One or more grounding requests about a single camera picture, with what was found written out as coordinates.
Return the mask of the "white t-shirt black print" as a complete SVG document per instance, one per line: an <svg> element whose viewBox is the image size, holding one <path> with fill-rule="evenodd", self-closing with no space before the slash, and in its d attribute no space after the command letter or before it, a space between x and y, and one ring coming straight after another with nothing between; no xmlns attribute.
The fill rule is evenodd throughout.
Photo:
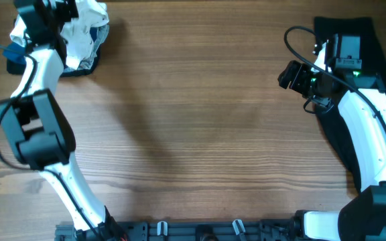
<svg viewBox="0 0 386 241"><path fill-rule="evenodd" d="M55 49L71 70L90 69L109 31L107 5L95 0L15 0L11 41L29 49Z"/></svg>

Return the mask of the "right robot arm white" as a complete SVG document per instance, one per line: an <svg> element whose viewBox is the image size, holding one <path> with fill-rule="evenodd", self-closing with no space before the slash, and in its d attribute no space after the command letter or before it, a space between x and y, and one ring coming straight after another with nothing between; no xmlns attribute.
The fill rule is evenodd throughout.
<svg viewBox="0 0 386 241"><path fill-rule="evenodd" d="M358 60L323 69L293 60L277 80L317 104L316 115L335 111L342 126L331 130L353 149L350 168L360 182L358 196L339 211L296 212L290 237L386 240L386 93L380 74L362 70Z"/></svg>

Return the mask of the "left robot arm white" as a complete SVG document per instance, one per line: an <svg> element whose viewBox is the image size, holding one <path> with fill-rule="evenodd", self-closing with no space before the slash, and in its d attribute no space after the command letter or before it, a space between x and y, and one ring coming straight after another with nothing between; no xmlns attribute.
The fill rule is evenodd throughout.
<svg viewBox="0 0 386 241"><path fill-rule="evenodd" d="M54 92L66 67L64 23L78 17L74 1L15 1L25 23L26 68L11 98L0 100L0 131L22 171L37 171L70 212L76 240L109 240L110 215L76 162L73 130Z"/></svg>

